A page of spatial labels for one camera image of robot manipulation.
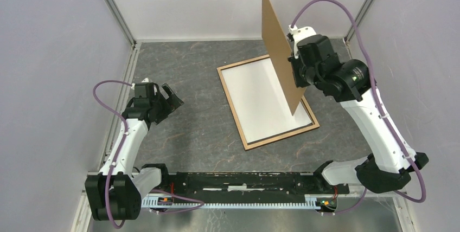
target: purple cable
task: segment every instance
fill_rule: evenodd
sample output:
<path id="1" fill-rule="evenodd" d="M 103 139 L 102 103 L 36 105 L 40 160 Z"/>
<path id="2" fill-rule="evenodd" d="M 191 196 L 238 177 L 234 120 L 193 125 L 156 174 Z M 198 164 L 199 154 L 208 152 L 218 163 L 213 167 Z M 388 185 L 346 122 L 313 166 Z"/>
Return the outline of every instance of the purple cable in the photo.
<path id="1" fill-rule="evenodd" d="M 102 82 L 99 82 L 97 83 L 94 88 L 93 88 L 93 97 L 94 99 L 96 99 L 96 101 L 102 105 L 102 107 L 104 107 L 105 109 L 109 110 L 110 112 L 112 112 L 114 115 L 118 116 L 118 118 L 120 118 L 123 122 L 123 125 L 125 127 L 125 133 L 123 134 L 122 136 L 122 139 L 120 141 L 120 145 L 118 146 L 117 150 L 115 151 L 115 154 L 113 155 L 113 159 L 112 159 L 112 162 L 113 163 L 116 163 L 117 162 L 117 158 L 118 158 L 118 155 L 120 154 L 120 151 L 123 147 L 123 144 L 125 143 L 125 139 L 126 139 L 126 132 L 128 131 L 128 123 L 126 122 L 126 120 L 122 117 L 122 115 L 120 113 L 118 113 L 117 111 L 113 110 L 112 108 L 110 108 L 110 106 L 106 105 L 104 102 L 102 102 L 98 96 L 96 95 L 96 89 L 104 84 L 104 83 L 120 83 L 120 84 L 124 84 L 124 85 L 127 85 L 127 86 L 132 86 L 132 84 L 130 83 L 127 83 L 127 82 L 123 82 L 123 81 L 119 81 L 119 80 L 105 80 L 105 81 L 102 81 Z M 106 178 L 106 181 L 105 181 L 105 189 L 104 189 L 104 194 L 105 194 L 105 208 L 107 209 L 107 216 L 108 216 L 108 220 L 110 220 L 110 222 L 112 223 L 113 227 L 116 228 L 116 229 L 120 229 L 123 224 L 125 223 L 124 220 L 122 220 L 122 222 L 120 223 L 120 225 L 117 225 L 117 223 L 115 222 L 115 220 L 113 219 L 113 216 L 112 216 L 112 211 L 110 210 L 110 204 L 108 204 L 109 201 L 109 198 L 108 198 L 108 189 L 110 187 L 110 178 L 112 177 L 112 173 L 113 173 L 113 165 L 110 165 L 110 167 L 108 168 L 108 173 L 107 173 L 107 178 Z"/>
<path id="2" fill-rule="evenodd" d="M 182 196 L 179 196 L 179 195 L 176 195 L 176 194 L 172 194 L 172 193 L 169 193 L 169 192 L 166 192 L 166 191 L 162 191 L 162 190 L 153 189 L 153 190 L 151 190 L 150 192 L 163 193 L 163 194 L 169 195 L 169 196 L 171 196 L 171 197 L 173 197 L 173 198 L 179 198 L 179 199 L 182 199 L 182 200 L 184 200 L 184 201 L 191 201 L 191 202 L 196 202 L 196 203 L 199 203 L 199 204 L 200 204 L 200 205 L 195 206 L 195 207 L 192 207 L 192 208 L 181 209 L 181 210 L 171 211 L 171 212 L 159 212 L 159 211 L 157 211 L 156 213 L 159 214 L 159 215 L 166 215 L 166 214 L 175 214 L 175 213 L 181 213 L 181 212 L 188 212 L 188 211 L 192 211 L 192 210 L 195 210 L 195 209 L 199 209 L 199 208 L 201 208 L 202 206 L 205 205 L 205 202 L 204 202 L 204 201 L 201 201 L 201 200 L 199 200 L 199 199 L 186 198 L 186 197 L 182 197 Z"/>
<path id="3" fill-rule="evenodd" d="M 361 203 L 364 201 L 364 197 L 366 195 L 366 192 L 367 192 L 367 189 L 364 188 L 364 191 L 362 192 L 362 195 L 360 197 L 360 199 L 358 200 L 358 202 L 356 204 L 353 205 L 353 207 L 351 208 L 348 208 L 348 209 L 344 209 L 344 210 L 341 210 L 341 211 L 336 211 L 336 212 L 333 212 L 333 213 L 330 213 L 330 212 L 319 212 L 321 215 L 325 215 L 325 216 L 335 216 L 335 215 L 339 215 L 339 214 L 343 214 L 343 213 L 347 213 L 351 210 L 354 210 L 356 209 L 359 205 L 361 205 Z"/>
<path id="4" fill-rule="evenodd" d="M 375 103 L 377 105 L 377 109 L 379 110 L 380 115 L 385 115 L 385 111 L 384 111 L 384 109 L 382 107 L 382 103 L 381 103 L 381 101 L 380 101 L 380 99 L 379 99 L 379 97 L 377 95 L 377 86 L 375 85 L 374 68 L 372 66 L 372 61 L 370 60 L 369 54 L 367 54 L 367 51 L 364 48 L 364 45 L 362 44 L 361 34 L 360 34 L 359 30 L 358 30 L 358 26 L 356 25 L 356 22 L 355 22 L 355 20 L 353 18 L 353 15 L 350 13 L 350 11 L 348 11 L 348 9 L 343 4 L 341 4 L 340 2 L 338 2 L 336 0 L 313 0 L 313 1 L 309 2 L 308 4 L 306 4 L 299 11 L 297 16 L 292 21 L 291 27 L 296 25 L 297 20 L 300 18 L 302 13 L 308 7 L 310 7 L 314 3 L 321 2 L 321 1 L 336 4 L 337 6 L 342 8 L 342 10 L 347 14 L 348 18 L 350 19 L 350 21 L 352 23 L 352 26 L 353 26 L 353 29 L 355 30 L 355 33 L 356 33 L 356 39 L 358 40 L 358 45 L 359 45 L 359 47 L 361 49 L 362 55 L 366 59 L 367 67 L 369 68 L 369 79 L 370 79 L 370 86 L 371 86 L 371 90 L 372 90 L 372 97 L 374 98 L 374 101 L 375 101 Z M 422 203 L 422 202 L 424 202 L 426 200 L 426 187 L 425 187 L 425 182 L 423 181 L 423 177 L 421 176 L 420 170 L 418 169 L 418 167 L 415 164 L 415 162 L 410 158 L 409 152 L 407 151 L 406 147 L 404 146 L 404 143 L 401 140 L 401 138 L 399 138 L 399 135 L 396 133 L 396 130 L 393 128 L 393 126 L 390 123 L 390 121 L 387 118 L 383 118 L 383 120 L 384 120 L 386 126 L 388 127 L 389 131 L 393 135 L 394 139 L 398 143 L 399 147 L 401 148 L 402 153 L 407 158 L 407 161 L 411 164 L 412 168 L 416 172 L 417 178 L 418 178 L 419 183 L 420 183 L 420 188 L 421 188 L 421 198 L 420 199 L 412 198 L 412 197 L 410 197 L 410 196 L 408 196 L 408 195 L 406 195 L 406 194 L 404 194 L 404 193 L 402 193 L 400 191 L 394 191 L 394 192 L 397 193 L 398 195 L 404 197 L 404 198 L 409 199 L 410 201 L 413 201 L 413 202 L 416 202 L 416 203 Z"/>

